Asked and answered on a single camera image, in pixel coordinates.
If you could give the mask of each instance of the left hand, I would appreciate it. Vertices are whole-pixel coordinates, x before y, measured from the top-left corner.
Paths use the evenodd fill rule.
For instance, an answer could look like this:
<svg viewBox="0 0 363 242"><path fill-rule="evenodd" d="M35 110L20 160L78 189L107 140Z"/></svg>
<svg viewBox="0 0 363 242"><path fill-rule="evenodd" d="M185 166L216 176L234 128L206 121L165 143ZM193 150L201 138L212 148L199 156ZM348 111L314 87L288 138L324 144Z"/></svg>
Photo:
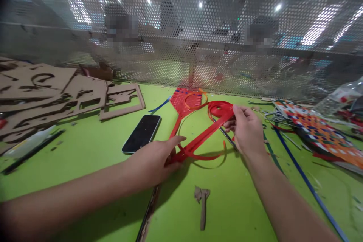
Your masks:
<svg viewBox="0 0 363 242"><path fill-rule="evenodd" d="M141 191L162 183L181 167L181 163L165 166L175 146L184 141L184 136L174 136L167 141L154 141L136 151L122 163L135 191Z"/></svg>

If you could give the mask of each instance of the forearm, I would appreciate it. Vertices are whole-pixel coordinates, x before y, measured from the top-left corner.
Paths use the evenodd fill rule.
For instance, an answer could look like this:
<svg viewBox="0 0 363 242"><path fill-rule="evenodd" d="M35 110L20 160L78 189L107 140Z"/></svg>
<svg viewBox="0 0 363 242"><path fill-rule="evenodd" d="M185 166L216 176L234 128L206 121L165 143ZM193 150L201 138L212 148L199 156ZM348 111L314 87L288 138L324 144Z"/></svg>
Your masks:
<svg viewBox="0 0 363 242"><path fill-rule="evenodd" d="M265 152L256 153L246 163L279 242L338 242Z"/></svg>
<svg viewBox="0 0 363 242"><path fill-rule="evenodd" d="M87 176L2 204L6 233L14 241L40 241L83 215L135 193L119 163Z"/></svg>

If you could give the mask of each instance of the perforated metal screen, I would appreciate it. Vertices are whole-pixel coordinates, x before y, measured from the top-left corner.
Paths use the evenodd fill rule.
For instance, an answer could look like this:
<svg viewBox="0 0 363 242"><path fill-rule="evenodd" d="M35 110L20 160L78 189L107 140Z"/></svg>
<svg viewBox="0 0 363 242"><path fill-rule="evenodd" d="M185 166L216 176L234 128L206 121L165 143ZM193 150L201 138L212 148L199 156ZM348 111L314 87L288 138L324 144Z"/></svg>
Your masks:
<svg viewBox="0 0 363 242"><path fill-rule="evenodd" d="M363 0L8 0L0 53L317 102L363 74Z"/></svg>

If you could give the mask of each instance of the colorful woven mat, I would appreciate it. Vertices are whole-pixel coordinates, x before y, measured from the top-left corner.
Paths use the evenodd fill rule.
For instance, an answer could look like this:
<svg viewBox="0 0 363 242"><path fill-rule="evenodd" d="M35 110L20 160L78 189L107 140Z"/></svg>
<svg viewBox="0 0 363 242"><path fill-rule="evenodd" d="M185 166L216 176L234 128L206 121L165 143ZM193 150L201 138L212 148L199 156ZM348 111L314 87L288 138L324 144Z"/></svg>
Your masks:
<svg viewBox="0 0 363 242"><path fill-rule="evenodd" d="M299 127L304 141L363 169L363 152L311 110L289 100L272 101L281 114Z"/></svg>

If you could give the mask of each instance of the plastic bottle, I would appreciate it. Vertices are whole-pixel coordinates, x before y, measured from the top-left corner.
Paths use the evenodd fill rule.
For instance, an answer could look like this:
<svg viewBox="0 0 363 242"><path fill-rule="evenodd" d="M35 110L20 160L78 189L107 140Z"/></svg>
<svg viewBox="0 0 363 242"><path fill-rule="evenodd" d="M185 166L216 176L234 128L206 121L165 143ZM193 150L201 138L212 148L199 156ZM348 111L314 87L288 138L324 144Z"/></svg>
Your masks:
<svg viewBox="0 0 363 242"><path fill-rule="evenodd" d="M363 95L363 76L357 81L343 84L320 101L313 110L322 116L331 116Z"/></svg>
<svg viewBox="0 0 363 242"><path fill-rule="evenodd" d="M4 156L12 157L12 158L21 158L28 152L30 152L33 148L40 145L47 136L51 133L51 131L55 128L56 125L51 126L46 130L42 130L33 134L29 138L25 139L24 141L20 142L12 149L8 150L4 153Z"/></svg>

